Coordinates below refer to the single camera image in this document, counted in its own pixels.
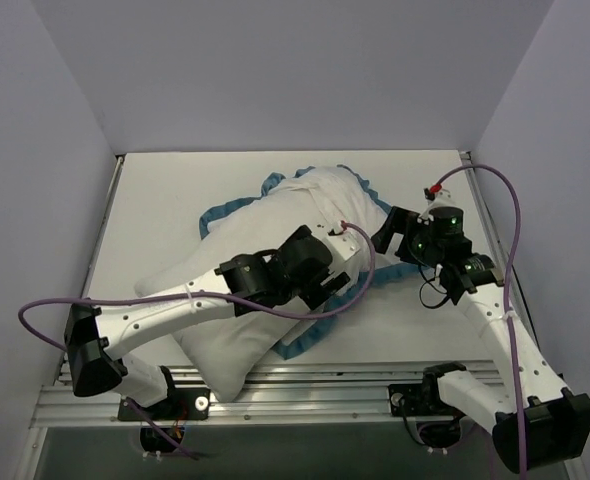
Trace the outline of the blue patterned pillowcase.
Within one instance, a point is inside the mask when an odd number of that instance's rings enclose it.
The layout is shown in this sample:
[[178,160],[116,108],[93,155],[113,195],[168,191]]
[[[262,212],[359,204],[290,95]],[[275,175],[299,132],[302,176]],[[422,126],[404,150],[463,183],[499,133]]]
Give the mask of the blue patterned pillowcase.
[[[386,220],[392,206],[382,200],[371,188],[369,180],[358,175],[345,165],[333,167],[309,166],[287,177],[271,173],[261,184],[260,194],[255,197],[239,197],[207,209],[199,218],[199,233],[202,240],[209,235],[217,238],[228,232],[242,234],[244,240],[268,241],[266,248],[275,248],[284,242],[301,225],[306,225],[316,237],[324,239],[342,220],[353,223],[369,235],[373,235]],[[365,241],[354,230],[347,232],[360,246],[357,254],[347,262],[350,283],[334,294],[323,305],[323,312],[333,311],[348,304],[364,285],[369,271],[369,252]],[[418,275],[418,267],[400,262],[392,254],[376,255],[374,278],[371,288],[381,288]],[[292,324],[276,341],[272,350],[282,359],[291,360],[307,352],[331,333],[339,315],[329,316],[304,325],[293,320],[278,320],[276,317],[259,314],[259,319],[268,327],[278,323]]]

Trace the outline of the white pillow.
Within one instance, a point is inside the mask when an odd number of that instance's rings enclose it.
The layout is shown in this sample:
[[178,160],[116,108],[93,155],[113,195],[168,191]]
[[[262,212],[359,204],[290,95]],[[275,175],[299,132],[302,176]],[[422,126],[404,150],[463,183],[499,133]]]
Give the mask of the white pillow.
[[199,220],[200,241],[186,257],[138,280],[139,297],[161,295],[210,272],[239,254],[275,250],[300,226],[323,236],[341,222],[358,251],[342,272],[346,286],[321,304],[308,307],[299,298],[274,314],[229,304],[226,317],[182,326],[173,337],[215,397],[236,399],[252,368],[270,351],[292,359],[323,340],[338,317],[352,307],[364,285],[386,275],[388,260],[371,260],[365,236],[375,234],[390,205],[371,183],[346,166],[308,167],[287,177],[271,174],[256,197],[230,200],[206,210]]

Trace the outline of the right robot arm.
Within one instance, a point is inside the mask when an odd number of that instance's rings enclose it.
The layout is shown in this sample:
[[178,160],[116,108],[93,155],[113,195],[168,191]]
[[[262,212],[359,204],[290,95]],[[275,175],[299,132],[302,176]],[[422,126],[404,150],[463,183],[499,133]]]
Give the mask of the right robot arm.
[[423,372],[414,402],[435,414],[458,411],[491,435],[504,466],[518,474],[583,453],[590,434],[590,397],[575,394],[541,354],[506,299],[494,261],[477,253],[453,206],[420,214],[394,207],[372,242],[385,252],[394,235],[400,260],[434,271],[446,299],[470,322],[504,383],[500,395],[460,362]]

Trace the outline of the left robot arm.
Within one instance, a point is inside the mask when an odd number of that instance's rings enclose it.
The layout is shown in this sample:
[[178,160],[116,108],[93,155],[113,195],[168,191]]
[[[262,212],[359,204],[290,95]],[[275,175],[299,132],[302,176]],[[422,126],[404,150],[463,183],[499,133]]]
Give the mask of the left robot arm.
[[350,282],[347,266],[360,247],[348,232],[323,237],[299,227],[277,249],[240,254],[156,296],[72,303],[64,342],[75,396],[115,392],[154,419],[177,405],[165,366],[133,350],[187,327],[254,311],[281,313],[292,304],[309,314]]

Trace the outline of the aluminium front rail frame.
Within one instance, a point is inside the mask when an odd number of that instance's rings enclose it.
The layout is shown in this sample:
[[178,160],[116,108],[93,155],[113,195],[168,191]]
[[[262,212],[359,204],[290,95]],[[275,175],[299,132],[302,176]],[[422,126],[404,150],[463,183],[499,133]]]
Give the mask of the aluminium front rail frame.
[[[260,366],[232,403],[208,397],[207,426],[391,422],[388,387],[421,381],[429,362]],[[78,398],[64,365],[41,389],[33,428],[127,427],[120,396]]]

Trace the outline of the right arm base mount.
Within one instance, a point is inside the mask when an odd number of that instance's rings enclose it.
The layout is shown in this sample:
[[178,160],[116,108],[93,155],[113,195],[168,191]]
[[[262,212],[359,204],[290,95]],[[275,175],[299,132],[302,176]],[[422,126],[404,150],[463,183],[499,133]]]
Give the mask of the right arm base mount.
[[433,373],[424,374],[421,380],[390,384],[387,392],[393,417],[464,416],[463,412],[440,399],[437,376]]

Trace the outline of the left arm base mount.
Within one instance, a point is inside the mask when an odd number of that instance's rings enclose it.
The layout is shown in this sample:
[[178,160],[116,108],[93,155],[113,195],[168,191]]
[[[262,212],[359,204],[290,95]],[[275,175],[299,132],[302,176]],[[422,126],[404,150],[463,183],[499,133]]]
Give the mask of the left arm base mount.
[[210,394],[206,387],[180,388],[153,406],[135,406],[153,421],[202,421],[209,416]]

